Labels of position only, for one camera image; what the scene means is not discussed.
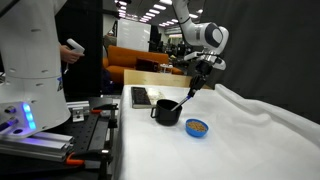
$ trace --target black curtain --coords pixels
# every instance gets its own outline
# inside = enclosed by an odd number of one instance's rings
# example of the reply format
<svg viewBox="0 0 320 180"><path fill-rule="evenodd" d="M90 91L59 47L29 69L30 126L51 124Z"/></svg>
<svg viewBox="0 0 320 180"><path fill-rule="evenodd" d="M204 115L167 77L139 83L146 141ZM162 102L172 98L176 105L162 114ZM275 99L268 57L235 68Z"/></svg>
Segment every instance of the black curtain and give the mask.
<svg viewBox="0 0 320 180"><path fill-rule="evenodd" d="M4 66L3 66L1 54L0 54L0 72L4 72Z"/></svg>
<svg viewBox="0 0 320 180"><path fill-rule="evenodd" d="M99 96L102 68L102 0L68 0L56 15L61 44L74 39L85 48L85 57L69 65L63 75L66 96Z"/></svg>
<svg viewBox="0 0 320 180"><path fill-rule="evenodd" d="M230 32L221 83L320 123L320 1L206 0L201 22Z"/></svg>
<svg viewBox="0 0 320 180"><path fill-rule="evenodd" d="M157 52L157 47L161 40L161 34L157 26L151 25L150 40L149 40L149 52Z"/></svg>

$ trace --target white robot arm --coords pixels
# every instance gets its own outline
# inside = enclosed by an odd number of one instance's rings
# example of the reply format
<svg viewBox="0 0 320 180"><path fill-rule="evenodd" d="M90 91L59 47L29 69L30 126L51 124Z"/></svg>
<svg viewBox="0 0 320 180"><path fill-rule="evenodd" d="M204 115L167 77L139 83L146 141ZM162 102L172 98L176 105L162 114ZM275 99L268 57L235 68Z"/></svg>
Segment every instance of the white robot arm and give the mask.
<svg viewBox="0 0 320 180"><path fill-rule="evenodd" d="M172 0L173 9L179 21L181 31L187 43L193 46L203 46L202 52L194 52L184 57L184 60L198 57L196 75L190 81L188 96L176 107L181 106L202 88L207 81L207 76L213 68L224 70L226 63L219 57L229 37L226 28L214 23L194 24L188 10L189 0Z"/></svg>
<svg viewBox="0 0 320 180"><path fill-rule="evenodd" d="M226 64L218 56L228 41L228 30L214 23L194 24L189 16L188 3L189 0L172 1L185 40L190 45L203 46L204 50L191 53L184 60L200 57L198 60L205 60L212 67L224 70Z"/></svg>

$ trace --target white robot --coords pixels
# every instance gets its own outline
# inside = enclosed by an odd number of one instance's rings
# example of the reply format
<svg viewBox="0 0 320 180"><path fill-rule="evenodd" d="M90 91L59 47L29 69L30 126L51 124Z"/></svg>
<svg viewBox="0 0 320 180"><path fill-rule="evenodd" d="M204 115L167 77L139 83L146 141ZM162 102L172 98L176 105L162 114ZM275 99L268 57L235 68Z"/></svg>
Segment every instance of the white robot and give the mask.
<svg viewBox="0 0 320 180"><path fill-rule="evenodd" d="M197 58L196 75L191 79L188 96L176 107L181 106L206 83L213 68L224 70L226 63L219 57L229 37L226 28L214 23L194 24L189 17L189 0L172 0L172 5L179 21L182 33L187 43L193 46L203 46L202 52L193 52L184 57L184 60Z"/></svg>
<svg viewBox="0 0 320 180"><path fill-rule="evenodd" d="M61 78L55 14L65 0L0 2L0 140L22 139L70 117Z"/></svg>
<svg viewBox="0 0 320 180"><path fill-rule="evenodd" d="M199 57L198 60L208 61L213 68L224 70L226 64L219 55L227 44L228 30L214 23L194 24L189 17L188 3L189 0L172 1L185 40L190 45L203 46L204 49L203 52L193 52L185 56L184 60Z"/></svg>

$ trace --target blue bowl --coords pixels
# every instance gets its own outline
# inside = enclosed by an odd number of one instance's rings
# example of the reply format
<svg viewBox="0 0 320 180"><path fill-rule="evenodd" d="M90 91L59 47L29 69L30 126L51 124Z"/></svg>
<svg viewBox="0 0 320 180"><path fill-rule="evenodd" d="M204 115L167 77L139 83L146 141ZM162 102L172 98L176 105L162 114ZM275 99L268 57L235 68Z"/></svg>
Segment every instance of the blue bowl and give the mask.
<svg viewBox="0 0 320 180"><path fill-rule="evenodd" d="M201 131L201 130L196 130L196 129L194 129L194 128L191 128L191 127L189 126L189 123L190 123L190 122L200 123L200 124L205 128L205 130L204 130L204 131ZM206 123L198 120L198 119L188 119L188 120L186 121L186 131L187 131L187 133L190 134L191 136L194 136L194 137L202 137L202 136L204 136L204 135L208 132L208 130L209 130L208 125L207 125Z"/></svg>

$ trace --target wooden table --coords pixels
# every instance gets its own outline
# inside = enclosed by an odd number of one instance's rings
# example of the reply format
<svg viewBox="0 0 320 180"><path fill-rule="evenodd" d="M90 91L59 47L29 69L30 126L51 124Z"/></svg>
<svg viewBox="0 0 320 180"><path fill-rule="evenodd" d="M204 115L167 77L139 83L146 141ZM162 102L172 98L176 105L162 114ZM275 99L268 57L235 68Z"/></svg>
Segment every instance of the wooden table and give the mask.
<svg viewBox="0 0 320 180"><path fill-rule="evenodd" d="M191 77L183 75L173 75L167 73L154 73L147 71L125 70L124 85L143 84L143 85L158 85L158 86L175 86L189 87Z"/></svg>

